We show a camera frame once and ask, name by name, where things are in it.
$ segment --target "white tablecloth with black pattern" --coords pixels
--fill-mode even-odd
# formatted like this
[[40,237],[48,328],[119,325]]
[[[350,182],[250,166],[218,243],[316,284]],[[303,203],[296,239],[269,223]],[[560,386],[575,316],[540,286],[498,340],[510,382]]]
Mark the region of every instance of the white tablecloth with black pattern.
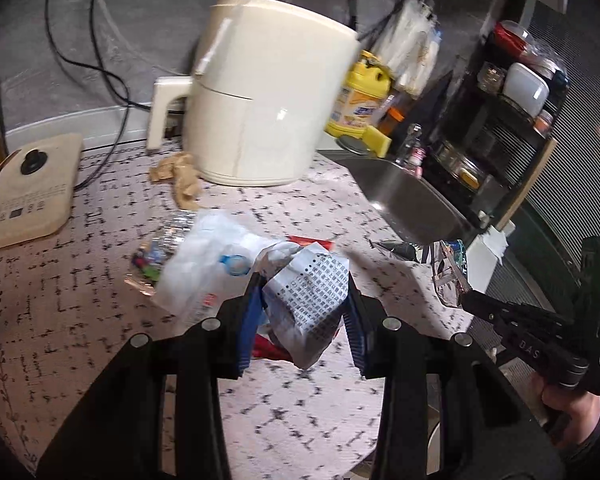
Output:
[[[143,142],[119,147],[104,174],[76,193],[58,233],[0,250],[0,434],[32,471],[131,335],[178,331],[172,316],[123,283],[129,255],[175,209],[170,186],[149,183],[147,173],[176,150],[174,142],[152,156]],[[83,154],[82,176],[102,153]],[[429,266],[389,260],[369,246],[369,238],[395,238],[394,232],[349,172],[320,155],[303,179],[286,186],[204,183],[200,204],[231,211],[259,234],[335,241],[362,293],[421,333],[449,338],[470,323],[469,314],[442,306]],[[360,378],[344,330],[308,371],[253,361],[241,380],[219,383],[232,475],[319,480],[343,474],[375,446],[382,391],[383,380]],[[173,463],[172,425],[167,415],[166,471]]]

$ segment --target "metal screw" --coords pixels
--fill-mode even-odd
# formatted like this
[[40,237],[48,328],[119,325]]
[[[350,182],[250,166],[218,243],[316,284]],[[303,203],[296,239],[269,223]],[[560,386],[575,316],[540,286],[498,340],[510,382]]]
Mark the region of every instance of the metal screw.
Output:
[[473,338],[465,332],[456,334],[454,336],[454,341],[460,346],[471,346],[471,343],[474,342]]
[[207,332],[213,332],[213,330],[218,330],[220,328],[220,320],[217,317],[207,317],[202,322],[202,330],[206,330]]
[[149,336],[147,334],[136,334],[131,338],[131,346],[133,348],[140,348],[149,342]]
[[402,323],[396,317],[385,317],[382,320],[382,326],[384,326],[387,330],[399,330],[402,326]]

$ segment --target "crumpled brown paper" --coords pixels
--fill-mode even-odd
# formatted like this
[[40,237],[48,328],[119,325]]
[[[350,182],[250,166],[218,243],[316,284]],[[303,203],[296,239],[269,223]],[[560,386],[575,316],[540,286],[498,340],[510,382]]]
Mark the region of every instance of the crumpled brown paper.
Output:
[[196,211],[199,207],[196,198],[200,194],[200,183],[193,160],[191,153],[179,152],[164,158],[155,168],[149,168],[151,182],[174,179],[173,193],[178,208],[188,211]]

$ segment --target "table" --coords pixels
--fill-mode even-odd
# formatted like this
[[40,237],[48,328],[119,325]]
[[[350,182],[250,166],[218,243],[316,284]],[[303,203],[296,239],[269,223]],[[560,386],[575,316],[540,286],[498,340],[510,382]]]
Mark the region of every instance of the table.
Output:
[[[0,250],[0,434],[32,471],[130,336],[164,338],[180,330],[173,316],[123,283],[128,256],[175,209],[170,185],[149,183],[147,173],[177,149],[168,142],[148,156],[144,142],[124,144],[104,174],[75,195],[71,218],[58,233]],[[102,153],[83,154],[82,176]],[[320,155],[307,176],[286,186],[204,183],[200,203],[227,209],[259,234],[334,240],[362,293],[422,333],[449,338],[471,321],[440,303],[429,266],[389,260],[369,246],[369,238],[396,236],[349,172]],[[221,380],[234,478],[319,480],[345,473],[375,446],[383,385],[360,378],[344,330],[311,370],[259,360],[241,380]],[[172,402],[168,394],[167,412]],[[172,425],[167,415],[165,464],[173,455]]]

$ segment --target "sink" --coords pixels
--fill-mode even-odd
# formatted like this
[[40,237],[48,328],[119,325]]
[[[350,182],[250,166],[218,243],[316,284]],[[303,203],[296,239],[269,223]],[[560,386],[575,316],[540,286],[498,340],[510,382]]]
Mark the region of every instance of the sink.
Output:
[[333,157],[345,166],[362,193],[404,241],[426,245],[438,240],[468,242],[471,224],[431,184],[383,158]]

